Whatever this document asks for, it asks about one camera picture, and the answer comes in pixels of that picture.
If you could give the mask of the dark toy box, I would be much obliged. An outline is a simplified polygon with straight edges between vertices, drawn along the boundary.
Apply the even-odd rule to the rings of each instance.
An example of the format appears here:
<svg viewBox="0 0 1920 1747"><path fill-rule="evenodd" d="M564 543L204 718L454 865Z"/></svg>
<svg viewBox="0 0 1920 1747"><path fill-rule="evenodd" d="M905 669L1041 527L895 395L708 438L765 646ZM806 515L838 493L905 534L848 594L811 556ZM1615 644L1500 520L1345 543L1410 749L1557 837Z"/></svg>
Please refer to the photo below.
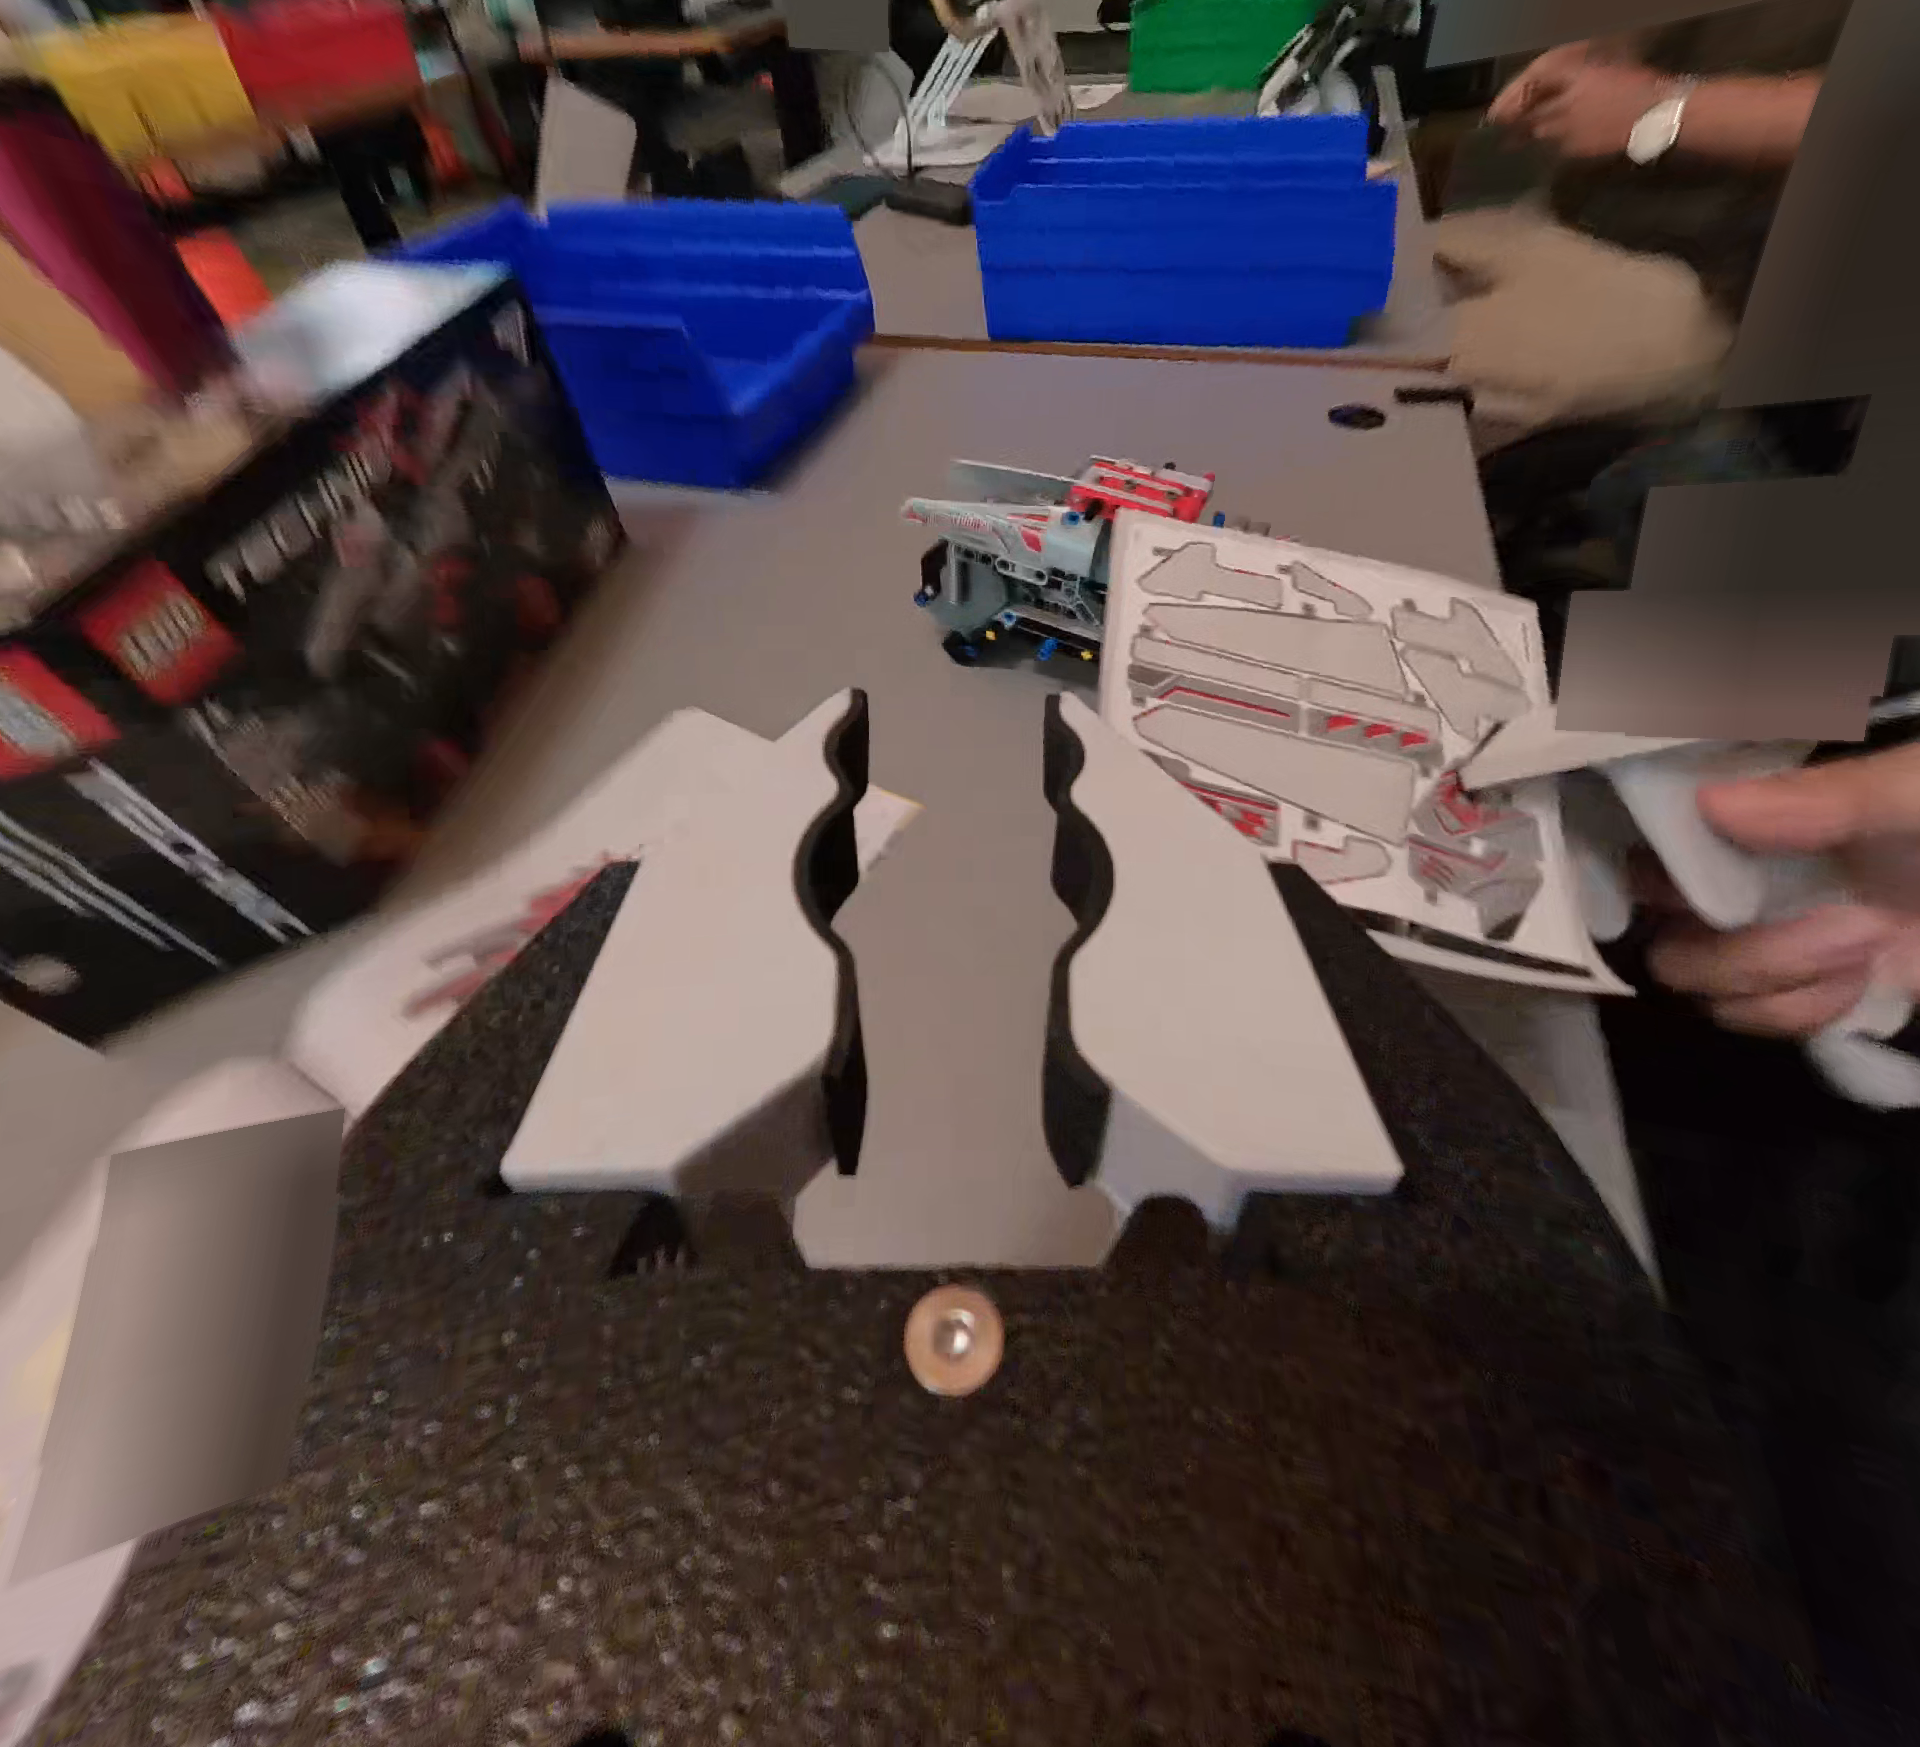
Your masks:
<svg viewBox="0 0 1920 1747"><path fill-rule="evenodd" d="M241 456L4 627L4 1010L79 1045L374 905L626 537L505 265L336 265L241 352Z"/></svg>

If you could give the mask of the another person's forearm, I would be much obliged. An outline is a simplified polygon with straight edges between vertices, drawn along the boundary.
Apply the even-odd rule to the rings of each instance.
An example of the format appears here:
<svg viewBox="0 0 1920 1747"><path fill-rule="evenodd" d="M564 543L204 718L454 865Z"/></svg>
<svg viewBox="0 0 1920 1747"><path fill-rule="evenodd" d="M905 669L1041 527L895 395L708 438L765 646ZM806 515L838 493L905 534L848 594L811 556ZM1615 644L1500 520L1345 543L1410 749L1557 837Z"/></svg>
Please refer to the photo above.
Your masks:
<svg viewBox="0 0 1920 1747"><path fill-rule="evenodd" d="M1685 126L1658 162L1699 162L1733 169L1779 169L1797 157L1822 71L1719 74L1695 78Z"/></svg>

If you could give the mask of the blue bin with printed tag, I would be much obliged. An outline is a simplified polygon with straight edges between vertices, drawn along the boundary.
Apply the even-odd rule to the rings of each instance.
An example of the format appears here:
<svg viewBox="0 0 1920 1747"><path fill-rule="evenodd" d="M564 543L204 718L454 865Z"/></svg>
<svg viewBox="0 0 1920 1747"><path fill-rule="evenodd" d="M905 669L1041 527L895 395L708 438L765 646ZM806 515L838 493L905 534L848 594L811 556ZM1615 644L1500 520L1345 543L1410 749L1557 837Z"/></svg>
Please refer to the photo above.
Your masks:
<svg viewBox="0 0 1920 1747"><path fill-rule="evenodd" d="M848 217L811 202L505 203L392 257L514 276L610 482L769 482L875 325Z"/></svg>

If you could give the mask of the person's right hand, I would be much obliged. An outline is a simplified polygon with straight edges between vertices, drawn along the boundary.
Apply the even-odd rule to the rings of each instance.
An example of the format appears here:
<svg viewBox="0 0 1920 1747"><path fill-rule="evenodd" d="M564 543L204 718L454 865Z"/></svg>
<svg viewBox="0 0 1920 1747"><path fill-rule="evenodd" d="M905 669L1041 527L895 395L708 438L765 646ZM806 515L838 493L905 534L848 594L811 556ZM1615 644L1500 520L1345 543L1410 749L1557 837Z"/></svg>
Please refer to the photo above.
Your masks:
<svg viewBox="0 0 1920 1747"><path fill-rule="evenodd" d="M1915 995L1915 744L1708 781L1697 804L1730 846L1822 862L1842 898L1741 929L1697 918L1658 876L1643 902L1658 922L1649 979L1733 1033L1809 1040L1854 1015L1870 991Z"/></svg>

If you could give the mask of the open instruction booklet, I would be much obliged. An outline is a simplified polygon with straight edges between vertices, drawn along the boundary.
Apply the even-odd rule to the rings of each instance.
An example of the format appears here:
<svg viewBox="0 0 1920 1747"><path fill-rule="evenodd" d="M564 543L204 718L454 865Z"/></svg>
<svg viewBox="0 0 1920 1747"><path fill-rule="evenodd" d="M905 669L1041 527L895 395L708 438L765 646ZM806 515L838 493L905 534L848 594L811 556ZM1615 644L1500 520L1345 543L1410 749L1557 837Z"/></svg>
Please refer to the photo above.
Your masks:
<svg viewBox="0 0 1920 1747"><path fill-rule="evenodd" d="M620 862L639 865L647 846L770 744L701 710L670 715L531 840L353 943L302 1000L283 1063L347 1117L361 1116L593 878ZM916 801L866 784L854 810L858 879L917 814Z"/></svg>

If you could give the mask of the red plastic crate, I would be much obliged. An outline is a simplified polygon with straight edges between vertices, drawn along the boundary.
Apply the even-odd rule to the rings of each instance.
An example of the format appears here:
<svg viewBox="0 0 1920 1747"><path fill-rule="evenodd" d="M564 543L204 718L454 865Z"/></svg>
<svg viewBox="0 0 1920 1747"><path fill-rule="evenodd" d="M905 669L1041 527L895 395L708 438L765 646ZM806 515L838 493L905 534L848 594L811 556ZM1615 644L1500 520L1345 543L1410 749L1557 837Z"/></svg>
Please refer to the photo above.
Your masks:
<svg viewBox="0 0 1920 1747"><path fill-rule="evenodd" d="M395 0L253 0L208 22L253 111L300 119L422 85L409 20Z"/></svg>

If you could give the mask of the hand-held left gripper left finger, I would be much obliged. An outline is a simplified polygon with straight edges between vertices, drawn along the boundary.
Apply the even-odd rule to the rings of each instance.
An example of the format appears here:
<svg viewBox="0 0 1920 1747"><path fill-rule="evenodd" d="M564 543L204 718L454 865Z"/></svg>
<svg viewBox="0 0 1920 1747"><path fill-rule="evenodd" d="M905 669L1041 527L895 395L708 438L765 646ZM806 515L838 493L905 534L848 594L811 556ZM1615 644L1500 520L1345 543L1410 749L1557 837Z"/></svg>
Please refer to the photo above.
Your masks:
<svg viewBox="0 0 1920 1747"><path fill-rule="evenodd" d="M514 1191L793 1200L856 1171L866 1063L835 918L869 708L841 688L647 846L498 1162Z"/></svg>

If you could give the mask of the toy brick vehicle model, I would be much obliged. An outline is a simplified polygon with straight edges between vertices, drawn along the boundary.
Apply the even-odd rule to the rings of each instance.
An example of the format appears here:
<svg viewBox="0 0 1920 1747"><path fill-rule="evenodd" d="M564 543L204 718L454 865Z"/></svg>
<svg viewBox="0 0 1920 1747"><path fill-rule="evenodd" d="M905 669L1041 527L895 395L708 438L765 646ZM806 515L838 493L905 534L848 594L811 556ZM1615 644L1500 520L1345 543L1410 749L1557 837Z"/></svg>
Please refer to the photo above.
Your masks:
<svg viewBox="0 0 1920 1747"><path fill-rule="evenodd" d="M953 461L948 491L916 495L900 518L924 526L916 607L943 627L943 653L984 666L1025 646L1034 660L1098 665L1116 518L1200 521L1211 473L1096 455L1076 476Z"/></svg>

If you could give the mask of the green plastic crate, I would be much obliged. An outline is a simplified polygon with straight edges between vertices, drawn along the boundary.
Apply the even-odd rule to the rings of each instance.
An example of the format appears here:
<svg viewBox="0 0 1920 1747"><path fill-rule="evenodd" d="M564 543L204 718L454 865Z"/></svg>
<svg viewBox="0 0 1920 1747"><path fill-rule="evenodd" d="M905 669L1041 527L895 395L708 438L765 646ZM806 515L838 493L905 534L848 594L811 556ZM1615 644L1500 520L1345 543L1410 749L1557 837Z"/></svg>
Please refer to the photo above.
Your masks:
<svg viewBox="0 0 1920 1747"><path fill-rule="evenodd" d="M1145 96L1256 92L1326 0L1136 0L1128 90Z"/></svg>

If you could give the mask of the grey desk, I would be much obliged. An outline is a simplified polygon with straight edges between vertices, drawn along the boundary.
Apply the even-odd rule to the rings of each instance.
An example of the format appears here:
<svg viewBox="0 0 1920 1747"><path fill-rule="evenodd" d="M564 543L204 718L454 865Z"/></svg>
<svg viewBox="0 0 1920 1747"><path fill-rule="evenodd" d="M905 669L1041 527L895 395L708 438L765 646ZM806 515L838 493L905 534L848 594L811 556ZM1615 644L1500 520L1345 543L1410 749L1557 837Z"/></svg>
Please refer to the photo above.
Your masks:
<svg viewBox="0 0 1920 1747"><path fill-rule="evenodd" d="M1041 1063L1048 974L1068 910L1048 883L1041 666L961 673L910 605L924 530L910 495L956 456L1045 468L1106 447L1213 468L1233 511L1305 524L1340 552L1491 575L1491 535L1444 408L1340 435L1333 402L1391 399L1401 377L1253 363L872 349L858 386L774 493L684 500L643 489L630 552L498 744L374 919L425 914L591 786L670 710L765 734L843 685L866 690L879 784L922 805L843 916L858 979L869 1111L853 1177L798 1197L798 1250L829 1271L1066 1271L1103 1260L1116 1214L1068 1190L1047 1154ZM1515 1303L1575 1290L1573 1211L1620 1284L1661 1305L1618 1094L1589 1000L1361 947L1328 900L1298 926L1380 1109L1431 1100L1418 1135L1452 1191L1455 1250L1499 1253ZM374 922L204 988L88 1053L4 1010L4 1299L67 1216L88 1229L107 1156L138 1143L163 1096L204 1069L292 1047L296 1006Z"/></svg>

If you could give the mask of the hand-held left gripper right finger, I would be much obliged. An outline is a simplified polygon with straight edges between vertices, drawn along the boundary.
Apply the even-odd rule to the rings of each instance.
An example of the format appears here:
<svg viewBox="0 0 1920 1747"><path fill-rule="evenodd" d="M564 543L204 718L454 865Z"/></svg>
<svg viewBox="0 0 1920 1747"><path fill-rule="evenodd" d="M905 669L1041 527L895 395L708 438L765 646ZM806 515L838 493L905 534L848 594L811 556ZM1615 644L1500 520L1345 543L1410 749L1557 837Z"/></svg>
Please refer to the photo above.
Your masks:
<svg viewBox="0 0 1920 1747"><path fill-rule="evenodd" d="M1098 712L1047 701L1042 1135L1116 1214L1185 1201L1233 1232L1260 1195L1393 1194L1405 1163L1275 876Z"/></svg>

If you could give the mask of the white metal stand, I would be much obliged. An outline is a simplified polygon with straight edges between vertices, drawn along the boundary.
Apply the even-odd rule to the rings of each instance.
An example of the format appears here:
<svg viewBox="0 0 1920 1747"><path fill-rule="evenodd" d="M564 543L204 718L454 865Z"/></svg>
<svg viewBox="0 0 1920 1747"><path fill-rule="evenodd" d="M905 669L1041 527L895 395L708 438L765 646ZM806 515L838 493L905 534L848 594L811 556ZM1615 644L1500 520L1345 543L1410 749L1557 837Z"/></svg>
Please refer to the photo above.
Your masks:
<svg viewBox="0 0 1920 1747"><path fill-rule="evenodd" d="M1027 111L1016 120L956 120L953 103L996 40L1006 43L1018 69ZM905 103L893 136L875 151L890 176L971 171L1016 129L1025 125L1050 138L1075 119L1075 100L1058 35L1042 0L998 0L986 7L968 35L949 35L922 86Z"/></svg>

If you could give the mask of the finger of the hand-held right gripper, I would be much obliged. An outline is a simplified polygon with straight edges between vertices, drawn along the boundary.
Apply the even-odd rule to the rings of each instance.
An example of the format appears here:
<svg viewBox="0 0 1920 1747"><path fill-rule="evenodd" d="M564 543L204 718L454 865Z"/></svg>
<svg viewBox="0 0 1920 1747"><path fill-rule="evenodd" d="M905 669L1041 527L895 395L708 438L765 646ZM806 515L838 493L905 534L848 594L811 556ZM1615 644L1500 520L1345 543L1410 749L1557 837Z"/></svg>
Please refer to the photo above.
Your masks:
<svg viewBox="0 0 1920 1747"><path fill-rule="evenodd" d="M1599 769L1603 764L1703 747L1697 737L1652 737L1560 728L1557 724L1502 724L1460 761L1460 786L1485 793L1508 784Z"/></svg>

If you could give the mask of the blue plastic bin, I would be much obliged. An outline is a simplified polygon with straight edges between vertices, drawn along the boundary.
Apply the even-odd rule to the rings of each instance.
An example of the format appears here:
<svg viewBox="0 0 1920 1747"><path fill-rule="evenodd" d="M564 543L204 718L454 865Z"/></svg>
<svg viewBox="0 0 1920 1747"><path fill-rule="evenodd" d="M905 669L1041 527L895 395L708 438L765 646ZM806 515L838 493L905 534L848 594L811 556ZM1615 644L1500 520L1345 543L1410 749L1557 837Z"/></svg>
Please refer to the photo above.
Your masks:
<svg viewBox="0 0 1920 1747"><path fill-rule="evenodd" d="M1398 187L1359 113L1068 123L971 176L996 343L1331 349L1386 306Z"/></svg>

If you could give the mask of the grey and red sticker sheet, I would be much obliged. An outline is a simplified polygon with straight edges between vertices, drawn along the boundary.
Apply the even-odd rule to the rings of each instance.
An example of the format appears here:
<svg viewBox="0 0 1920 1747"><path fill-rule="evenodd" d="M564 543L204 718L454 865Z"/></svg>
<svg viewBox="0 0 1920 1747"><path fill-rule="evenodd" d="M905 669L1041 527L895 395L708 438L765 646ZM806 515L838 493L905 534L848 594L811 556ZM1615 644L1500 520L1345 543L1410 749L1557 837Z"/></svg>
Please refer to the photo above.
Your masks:
<svg viewBox="0 0 1920 1747"><path fill-rule="evenodd" d="M1116 518L1108 727L1405 962L1624 996L1580 907L1557 790L1463 777L1547 702L1527 601L1243 530Z"/></svg>

